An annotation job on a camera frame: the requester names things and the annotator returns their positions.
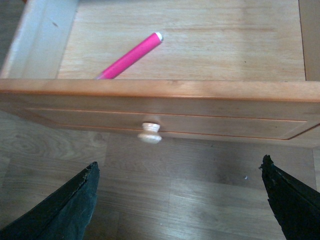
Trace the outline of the camera right gripper black right finger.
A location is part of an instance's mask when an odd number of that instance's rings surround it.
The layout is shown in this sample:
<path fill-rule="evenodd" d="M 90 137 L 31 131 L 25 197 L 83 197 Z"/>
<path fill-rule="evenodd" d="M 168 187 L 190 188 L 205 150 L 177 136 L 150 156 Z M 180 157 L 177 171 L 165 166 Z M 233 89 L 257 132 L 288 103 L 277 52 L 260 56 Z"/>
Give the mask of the camera right gripper black right finger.
<path fill-rule="evenodd" d="M 287 240 L 320 238 L 320 193 L 265 155 L 259 167 L 268 203 Z"/>

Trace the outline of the camera right gripper black left finger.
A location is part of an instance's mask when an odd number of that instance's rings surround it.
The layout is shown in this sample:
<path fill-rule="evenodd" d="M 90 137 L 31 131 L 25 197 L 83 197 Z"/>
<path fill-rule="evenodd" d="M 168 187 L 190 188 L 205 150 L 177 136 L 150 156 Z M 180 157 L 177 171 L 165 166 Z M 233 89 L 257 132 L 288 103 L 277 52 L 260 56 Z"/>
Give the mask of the camera right gripper black left finger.
<path fill-rule="evenodd" d="M 1 229 L 2 240 L 81 240 L 97 203 L 96 161 Z"/>

